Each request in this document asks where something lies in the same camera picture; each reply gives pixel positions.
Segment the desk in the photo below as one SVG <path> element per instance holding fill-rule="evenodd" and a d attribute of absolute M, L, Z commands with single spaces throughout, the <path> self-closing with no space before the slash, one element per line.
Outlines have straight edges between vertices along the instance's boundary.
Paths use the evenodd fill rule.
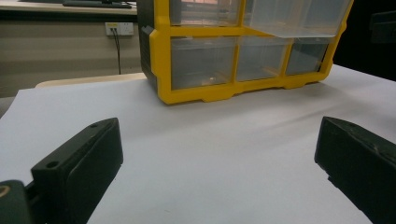
<path fill-rule="evenodd" d="M 124 164 L 90 223 L 370 223 L 314 163 L 323 116 L 396 142 L 396 83 L 340 66 L 321 83 L 163 104 L 146 80 L 23 90 L 0 119 L 0 179 L 117 117 Z"/>
<path fill-rule="evenodd" d="M 100 7 L 64 7 L 62 4 L 29 3 L 17 1 L 1 1 L 0 10 L 11 11 L 35 11 L 35 12 L 77 12 L 77 13 L 100 13 L 112 15 L 137 15 L 136 8 L 100 8 Z"/>
<path fill-rule="evenodd" d="M 117 74 L 106 21 L 134 22 L 134 36 L 120 37 L 120 67 L 141 72 L 136 8 L 0 1 L 0 97 L 46 80 Z"/>

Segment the black plastic part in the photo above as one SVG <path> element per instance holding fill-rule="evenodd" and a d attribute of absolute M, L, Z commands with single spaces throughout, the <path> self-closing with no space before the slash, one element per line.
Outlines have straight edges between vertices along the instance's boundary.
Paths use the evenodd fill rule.
<path fill-rule="evenodd" d="M 0 182 L 0 223 L 34 224 L 24 185 L 19 180 Z"/>
<path fill-rule="evenodd" d="M 157 77 L 151 71 L 149 36 L 154 31 L 154 0 L 137 0 L 137 19 L 139 20 L 140 62 L 148 81 L 157 90 Z"/>
<path fill-rule="evenodd" d="M 396 223 L 396 146 L 362 127 L 324 117 L 315 162 L 373 223 Z"/>
<path fill-rule="evenodd" d="M 86 223 L 122 164 L 117 119 L 90 125 L 32 168 L 48 223 Z"/>
<path fill-rule="evenodd" d="M 373 43 L 396 43 L 396 11 L 373 14 L 370 29 Z"/>

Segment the white table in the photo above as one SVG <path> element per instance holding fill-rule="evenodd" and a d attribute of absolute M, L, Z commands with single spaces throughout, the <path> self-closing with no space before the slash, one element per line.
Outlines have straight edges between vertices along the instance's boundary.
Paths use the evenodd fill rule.
<path fill-rule="evenodd" d="M 0 119 L 0 180 L 101 119 L 124 164 L 90 223 L 370 223 L 314 163 L 323 116 L 396 142 L 396 83 L 334 66 L 321 83 L 168 106 L 146 80 L 20 91 Z"/>

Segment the power cord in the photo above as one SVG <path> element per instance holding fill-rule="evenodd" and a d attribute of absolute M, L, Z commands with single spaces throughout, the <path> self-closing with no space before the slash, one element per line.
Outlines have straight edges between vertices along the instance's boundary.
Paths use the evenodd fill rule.
<path fill-rule="evenodd" d="M 119 74 L 121 75 L 121 66 L 120 66 L 120 41 L 119 41 L 119 34 L 117 34 L 117 29 L 110 28 L 111 33 L 114 35 L 114 40 L 116 41 L 117 47 L 117 55 L 119 57 Z"/>

